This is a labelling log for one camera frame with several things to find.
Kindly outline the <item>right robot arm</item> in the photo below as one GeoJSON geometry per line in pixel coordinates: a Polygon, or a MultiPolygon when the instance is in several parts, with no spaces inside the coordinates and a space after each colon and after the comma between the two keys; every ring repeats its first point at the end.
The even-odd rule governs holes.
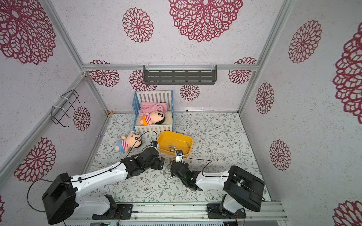
{"type": "Polygon", "coordinates": [[[254,212],[261,210],[264,181],[238,166],[233,165],[224,172],[203,173],[190,170],[187,163],[172,162],[171,175],[180,179],[183,185],[192,191],[224,191],[226,195],[221,202],[222,210],[230,213],[241,208],[254,212]]]}

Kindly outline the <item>yellow plastic storage box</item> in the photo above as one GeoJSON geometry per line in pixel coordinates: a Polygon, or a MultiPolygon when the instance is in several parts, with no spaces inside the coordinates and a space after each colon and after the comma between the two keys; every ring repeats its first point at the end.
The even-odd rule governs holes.
{"type": "Polygon", "coordinates": [[[158,150],[161,153],[174,156],[175,152],[170,152],[169,146],[176,146],[177,150],[183,151],[183,156],[188,157],[191,153],[193,146],[193,139],[190,136],[172,132],[163,131],[157,139],[158,150]]]}

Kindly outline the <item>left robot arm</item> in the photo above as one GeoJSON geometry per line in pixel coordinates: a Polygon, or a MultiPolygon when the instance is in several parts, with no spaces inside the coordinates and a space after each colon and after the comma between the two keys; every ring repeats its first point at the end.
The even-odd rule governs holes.
{"type": "Polygon", "coordinates": [[[55,225],[72,215],[92,215],[95,219],[119,217],[121,210],[111,195],[101,198],[86,195],[102,186],[138,176],[148,169],[162,170],[164,157],[154,147],[128,156],[109,167],[83,175],[60,174],[42,196],[48,223],[55,225]]]}

